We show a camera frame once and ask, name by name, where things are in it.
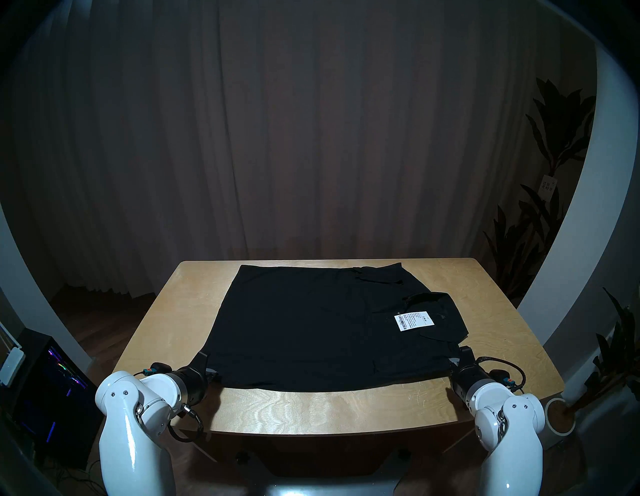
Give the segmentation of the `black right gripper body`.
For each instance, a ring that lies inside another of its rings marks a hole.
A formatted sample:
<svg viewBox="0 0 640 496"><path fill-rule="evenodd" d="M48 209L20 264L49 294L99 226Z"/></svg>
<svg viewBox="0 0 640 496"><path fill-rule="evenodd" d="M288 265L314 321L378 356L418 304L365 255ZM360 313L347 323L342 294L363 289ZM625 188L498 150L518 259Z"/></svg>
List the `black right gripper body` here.
<svg viewBox="0 0 640 496"><path fill-rule="evenodd" d="M450 386L461 401L468 401L472 395L494 380L476 363L472 348L464 345L459 349L459 357L449 359Z"/></svg>

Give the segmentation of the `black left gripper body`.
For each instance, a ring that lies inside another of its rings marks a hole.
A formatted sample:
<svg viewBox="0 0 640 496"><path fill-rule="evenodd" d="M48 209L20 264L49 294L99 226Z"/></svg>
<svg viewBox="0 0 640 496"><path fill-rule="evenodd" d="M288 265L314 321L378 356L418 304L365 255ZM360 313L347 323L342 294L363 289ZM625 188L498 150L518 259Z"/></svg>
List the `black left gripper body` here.
<svg viewBox="0 0 640 496"><path fill-rule="evenodd" d="M174 381L181 391L181 403L189 407L204 400L209 384L218 379L218 371L209 367L209 354L199 351L191 362L174 370Z"/></svg>

